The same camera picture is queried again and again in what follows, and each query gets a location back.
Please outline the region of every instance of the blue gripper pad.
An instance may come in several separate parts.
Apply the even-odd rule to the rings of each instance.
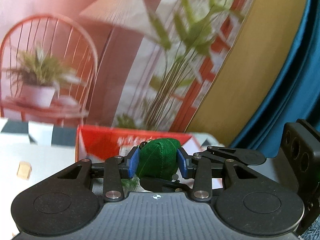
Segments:
[[[177,162],[181,175],[185,179],[187,177],[186,159],[183,157],[179,149],[177,150]]]
[[[126,168],[128,169],[129,179],[132,179],[137,171],[140,156],[139,152],[139,147],[134,147],[128,153],[128,155],[124,157],[124,163],[126,164]]]
[[[188,155],[183,147],[177,150],[177,162],[181,175],[184,179],[193,179],[192,156]]]

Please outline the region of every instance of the wooden panel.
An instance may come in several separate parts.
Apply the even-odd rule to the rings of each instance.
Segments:
[[[287,57],[306,0],[255,0],[236,44],[187,128],[226,145],[259,107]]]

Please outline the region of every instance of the white table surface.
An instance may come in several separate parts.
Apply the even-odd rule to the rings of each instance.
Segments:
[[[13,199],[23,190],[57,173],[75,162],[74,147],[40,146],[33,144],[1,144],[0,179],[0,239],[9,240],[18,230],[12,219],[10,207]],[[19,162],[31,164],[29,180],[17,177]]]

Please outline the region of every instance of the lamp shade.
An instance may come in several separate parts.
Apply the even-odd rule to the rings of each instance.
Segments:
[[[80,15],[156,37],[144,0],[96,0]]]

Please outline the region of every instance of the potted plant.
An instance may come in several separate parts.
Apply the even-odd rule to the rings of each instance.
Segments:
[[[26,105],[49,107],[56,91],[66,83],[79,84],[75,70],[63,65],[55,56],[45,54],[41,46],[34,52],[18,52],[19,68],[4,69],[17,76],[15,84],[22,81],[20,99]]]

